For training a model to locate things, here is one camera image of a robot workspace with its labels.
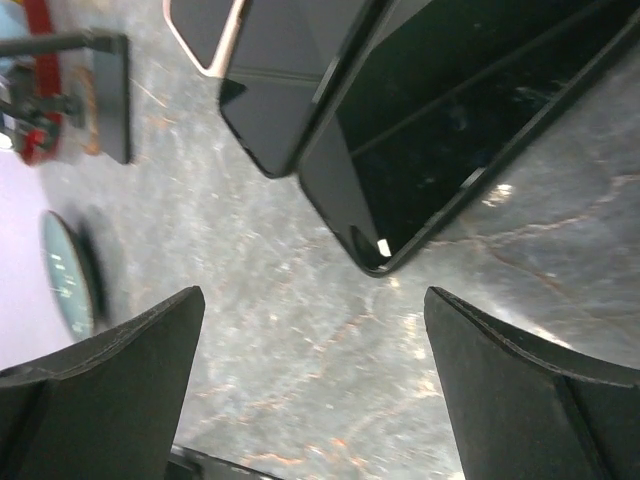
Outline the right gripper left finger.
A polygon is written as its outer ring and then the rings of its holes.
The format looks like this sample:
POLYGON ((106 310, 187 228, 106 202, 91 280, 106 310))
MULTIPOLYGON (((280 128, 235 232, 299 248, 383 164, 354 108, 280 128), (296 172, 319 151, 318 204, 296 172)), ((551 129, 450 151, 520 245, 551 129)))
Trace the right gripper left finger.
POLYGON ((4 479, 161 479, 204 318, 191 286, 1 372, 4 479))

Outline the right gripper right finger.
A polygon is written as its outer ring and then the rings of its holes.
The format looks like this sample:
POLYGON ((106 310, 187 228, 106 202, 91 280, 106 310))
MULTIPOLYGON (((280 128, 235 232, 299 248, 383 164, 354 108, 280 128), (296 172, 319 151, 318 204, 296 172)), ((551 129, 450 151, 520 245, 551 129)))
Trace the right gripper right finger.
POLYGON ((636 479, 639 372, 564 348, 440 287, 424 318, 468 479, 636 479))

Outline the black flat-base phone stand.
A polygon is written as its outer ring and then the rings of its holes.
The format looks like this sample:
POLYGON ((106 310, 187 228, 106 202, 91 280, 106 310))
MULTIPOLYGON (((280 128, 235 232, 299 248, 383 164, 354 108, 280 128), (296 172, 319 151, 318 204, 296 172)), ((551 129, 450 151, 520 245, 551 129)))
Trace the black flat-base phone stand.
POLYGON ((47 148, 57 136, 61 139, 64 123, 73 127, 70 91, 50 97, 36 94, 35 56, 82 49, 92 52, 93 67, 89 70, 96 92, 101 153, 123 165, 132 161, 129 39, 105 29, 30 35, 1 42, 1 57, 11 60, 1 82, 1 135, 13 153, 19 156, 32 131, 44 132, 43 139, 35 143, 47 148))

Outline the black phone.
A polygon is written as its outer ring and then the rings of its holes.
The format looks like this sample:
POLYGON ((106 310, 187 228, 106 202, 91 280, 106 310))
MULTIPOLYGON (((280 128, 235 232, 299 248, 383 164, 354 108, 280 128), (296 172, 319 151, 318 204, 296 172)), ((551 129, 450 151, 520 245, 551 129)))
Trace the black phone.
POLYGON ((326 98, 384 14, 385 1, 250 1, 219 111, 268 178, 287 176, 326 98))
POLYGON ((300 185, 356 266, 387 275, 638 37, 635 1, 397 1, 300 185))

